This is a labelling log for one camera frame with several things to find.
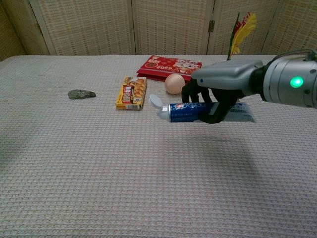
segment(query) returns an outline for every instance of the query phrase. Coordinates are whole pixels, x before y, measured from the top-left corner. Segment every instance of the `gray rock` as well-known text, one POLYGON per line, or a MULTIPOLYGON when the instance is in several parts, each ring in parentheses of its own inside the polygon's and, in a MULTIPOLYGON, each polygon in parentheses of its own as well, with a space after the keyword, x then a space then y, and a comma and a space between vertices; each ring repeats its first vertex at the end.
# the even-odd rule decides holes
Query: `gray rock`
POLYGON ((71 90, 68 92, 68 97, 70 99, 84 99, 84 98, 94 98, 96 94, 87 90, 71 90))

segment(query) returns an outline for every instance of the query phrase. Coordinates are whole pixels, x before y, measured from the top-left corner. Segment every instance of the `red packaging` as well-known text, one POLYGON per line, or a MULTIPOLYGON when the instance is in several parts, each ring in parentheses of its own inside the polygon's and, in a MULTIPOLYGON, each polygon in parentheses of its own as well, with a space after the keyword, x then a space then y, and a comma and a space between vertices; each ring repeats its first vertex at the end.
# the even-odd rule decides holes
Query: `red packaging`
POLYGON ((165 81, 166 77, 170 74, 178 73, 183 76, 186 82, 188 82, 190 81, 192 72, 201 67, 201 62, 192 60, 151 56, 137 71, 137 76, 165 81))

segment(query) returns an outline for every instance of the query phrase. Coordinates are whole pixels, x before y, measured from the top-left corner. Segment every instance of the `green led light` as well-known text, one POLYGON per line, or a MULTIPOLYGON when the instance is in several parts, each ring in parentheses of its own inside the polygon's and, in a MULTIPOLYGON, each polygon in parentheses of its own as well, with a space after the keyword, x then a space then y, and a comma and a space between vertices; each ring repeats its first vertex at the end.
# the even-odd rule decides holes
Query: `green led light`
POLYGON ((303 80, 302 77, 296 76, 296 77, 292 78, 289 83, 290 83, 290 85, 291 85, 293 88, 299 88, 299 87, 301 87, 301 86, 303 85, 304 80, 303 80))

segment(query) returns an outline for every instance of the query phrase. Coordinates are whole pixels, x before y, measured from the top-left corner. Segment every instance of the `egg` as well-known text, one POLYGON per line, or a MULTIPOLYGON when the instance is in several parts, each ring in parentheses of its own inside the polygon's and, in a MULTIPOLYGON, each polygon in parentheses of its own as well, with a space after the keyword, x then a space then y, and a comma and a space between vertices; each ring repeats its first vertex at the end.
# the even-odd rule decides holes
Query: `egg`
POLYGON ((184 86, 184 78, 177 73, 169 75, 165 80, 165 89, 170 94, 180 94, 184 86))

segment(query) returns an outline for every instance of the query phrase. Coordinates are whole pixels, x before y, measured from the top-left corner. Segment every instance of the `blue toothpaste tube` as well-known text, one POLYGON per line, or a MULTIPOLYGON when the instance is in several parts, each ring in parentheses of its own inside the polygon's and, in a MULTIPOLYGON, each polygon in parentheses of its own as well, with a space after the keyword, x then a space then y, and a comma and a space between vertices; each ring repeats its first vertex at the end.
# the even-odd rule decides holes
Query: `blue toothpaste tube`
MULTIPOLYGON (((172 103, 163 106, 161 99, 150 95, 150 103, 159 109, 157 115, 169 122, 201 122, 198 115, 208 113, 213 115, 219 103, 172 103)), ((236 103, 223 121, 248 121, 255 122, 250 107, 246 103, 236 103)))

